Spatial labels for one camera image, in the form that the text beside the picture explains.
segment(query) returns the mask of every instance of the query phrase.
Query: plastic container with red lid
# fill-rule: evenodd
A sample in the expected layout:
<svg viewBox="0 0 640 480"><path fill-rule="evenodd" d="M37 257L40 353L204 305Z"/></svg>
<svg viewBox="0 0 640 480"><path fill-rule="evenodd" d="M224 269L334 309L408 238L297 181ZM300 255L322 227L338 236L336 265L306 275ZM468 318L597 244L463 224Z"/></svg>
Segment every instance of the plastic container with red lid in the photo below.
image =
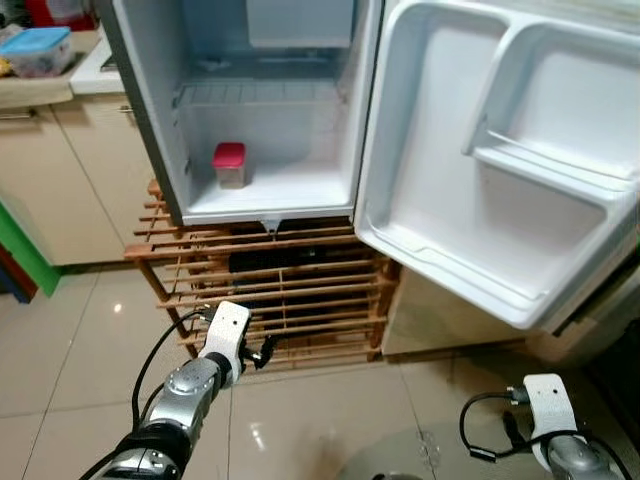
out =
<svg viewBox="0 0 640 480"><path fill-rule="evenodd" d="M225 142L216 147L211 164L216 170L220 188L243 188L245 183L245 157L244 143Z"/></svg>

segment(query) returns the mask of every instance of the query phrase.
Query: red lid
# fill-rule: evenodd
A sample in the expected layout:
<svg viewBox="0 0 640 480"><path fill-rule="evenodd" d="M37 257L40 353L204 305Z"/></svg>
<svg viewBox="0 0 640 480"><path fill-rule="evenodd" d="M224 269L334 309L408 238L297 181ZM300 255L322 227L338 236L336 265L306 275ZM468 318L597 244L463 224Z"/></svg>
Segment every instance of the red lid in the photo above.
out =
<svg viewBox="0 0 640 480"><path fill-rule="evenodd" d="M213 154L214 168L240 168L244 165L244 143L220 143Z"/></svg>

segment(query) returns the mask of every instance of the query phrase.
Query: small container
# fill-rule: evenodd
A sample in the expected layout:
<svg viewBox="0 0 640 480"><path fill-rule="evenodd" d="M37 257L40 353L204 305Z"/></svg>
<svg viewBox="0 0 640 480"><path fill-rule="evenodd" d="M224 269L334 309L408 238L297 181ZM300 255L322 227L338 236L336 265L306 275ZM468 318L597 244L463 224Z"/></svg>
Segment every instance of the small container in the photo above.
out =
<svg viewBox="0 0 640 480"><path fill-rule="evenodd" d="M0 57L23 78L60 75L73 58L69 27L30 28L0 46Z"/></svg>
<svg viewBox="0 0 640 480"><path fill-rule="evenodd" d="M211 164L216 170L220 188L236 189L245 186L244 143L220 143L213 154Z"/></svg>

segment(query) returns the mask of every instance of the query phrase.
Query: refrigerator door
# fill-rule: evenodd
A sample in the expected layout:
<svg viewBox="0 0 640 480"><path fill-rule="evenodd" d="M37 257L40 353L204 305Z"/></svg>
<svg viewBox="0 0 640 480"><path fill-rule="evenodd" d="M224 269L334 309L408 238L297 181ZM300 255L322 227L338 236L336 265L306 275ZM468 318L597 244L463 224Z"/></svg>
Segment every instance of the refrigerator door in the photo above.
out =
<svg viewBox="0 0 640 480"><path fill-rule="evenodd" d="M388 9L355 227L520 329L634 248L640 38L478 3Z"/></svg>

